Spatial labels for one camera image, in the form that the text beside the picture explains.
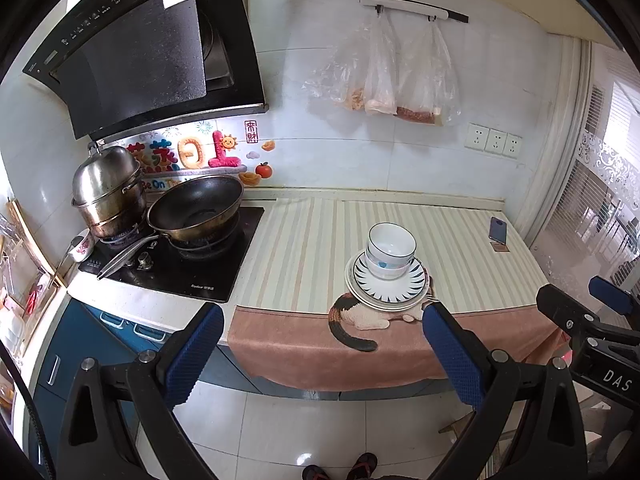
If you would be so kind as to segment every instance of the white plate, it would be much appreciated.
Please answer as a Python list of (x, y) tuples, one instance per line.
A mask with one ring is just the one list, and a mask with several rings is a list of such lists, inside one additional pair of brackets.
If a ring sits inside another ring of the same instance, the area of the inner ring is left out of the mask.
[(391, 306), (411, 301), (429, 283), (422, 263), (414, 258), (409, 270), (394, 280), (382, 280), (372, 274), (367, 267), (366, 256), (362, 253), (353, 264), (353, 275), (360, 288), (374, 300)]
[[(344, 279), (347, 283), (347, 287), (348, 289), (351, 291), (351, 293), (358, 298), (358, 300), (360, 300), (363, 304), (370, 306), (372, 308), (375, 308), (377, 310), (384, 310), (387, 312), (397, 312), (399, 310), (406, 310), (408, 308), (411, 308), (412, 306), (416, 305), (417, 303), (420, 303), (424, 297), (427, 295), (427, 292), (429, 291), (429, 287), (428, 286), (424, 286), (423, 289), (418, 293), (415, 294), (414, 297), (412, 297), (410, 300), (407, 301), (403, 301), (401, 303), (384, 303), (383, 301), (380, 300), (376, 300), (375, 298), (372, 298), (371, 296), (367, 295), (358, 285), (358, 282), (355, 279), (355, 276), (353, 274), (353, 267), (354, 264), (357, 260), (358, 257), (360, 257), (363, 253), (358, 253), (356, 254), (353, 258), (351, 258), (348, 263), (347, 266), (344, 269)], [(425, 273), (425, 283), (428, 282), (428, 275), (426, 272)]]

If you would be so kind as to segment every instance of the ceramic cup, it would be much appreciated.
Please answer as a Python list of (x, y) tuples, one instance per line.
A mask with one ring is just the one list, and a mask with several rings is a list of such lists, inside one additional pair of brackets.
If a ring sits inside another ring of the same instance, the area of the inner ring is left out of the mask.
[(409, 270), (409, 266), (411, 265), (413, 259), (406, 264), (404, 267), (398, 267), (397, 269), (385, 269), (385, 267), (377, 266), (372, 259), (369, 257), (369, 251), (365, 251), (364, 255), (365, 264), (370, 272), (380, 280), (395, 280), (402, 276), (405, 272)]
[(95, 239), (89, 229), (85, 229), (79, 233), (78, 236), (82, 237), (82, 241), (78, 245), (72, 247), (69, 254), (71, 254), (71, 257), (75, 262), (80, 263), (84, 262), (91, 254), (91, 251), (94, 250)]
[(375, 224), (369, 231), (367, 240), (367, 267), (381, 267), (385, 270), (406, 271), (406, 267), (414, 259), (415, 238), (404, 227), (389, 222)]

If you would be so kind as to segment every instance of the black range hood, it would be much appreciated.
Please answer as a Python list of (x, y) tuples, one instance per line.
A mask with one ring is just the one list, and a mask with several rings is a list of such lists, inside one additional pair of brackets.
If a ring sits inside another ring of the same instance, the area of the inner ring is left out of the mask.
[(81, 0), (23, 72), (67, 104), (77, 139), (268, 109), (242, 0)]

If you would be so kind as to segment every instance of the black wok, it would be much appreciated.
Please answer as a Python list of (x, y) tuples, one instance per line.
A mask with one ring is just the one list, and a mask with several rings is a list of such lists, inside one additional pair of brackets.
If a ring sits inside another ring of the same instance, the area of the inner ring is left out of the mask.
[(225, 232), (242, 201), (242, 183), (228, 175), (201, 176), (172, 187), (149, 208), (146, 220), (156, 234), (117, 254), (98, 273), (101, 280), (122, 267), (146, 243), (161, 236), (177, 242), (215, 240)]

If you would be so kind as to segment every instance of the wall hook rack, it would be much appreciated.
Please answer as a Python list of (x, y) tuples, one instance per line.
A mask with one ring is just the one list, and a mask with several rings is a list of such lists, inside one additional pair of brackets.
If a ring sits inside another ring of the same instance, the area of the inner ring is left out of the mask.
[(461, 23), (469, 22), (469, 17), (465, 14), (461, 14), (455, 10), (445, 9), (444, 7), (416, 2), (415, 0), (360, 0), (360, 3), (364, 6), (376, 7), (376, 9), (382, 6), (389, 9), (416, 12), (425, 16), (439, 18), (440, 20), (456, 20)]

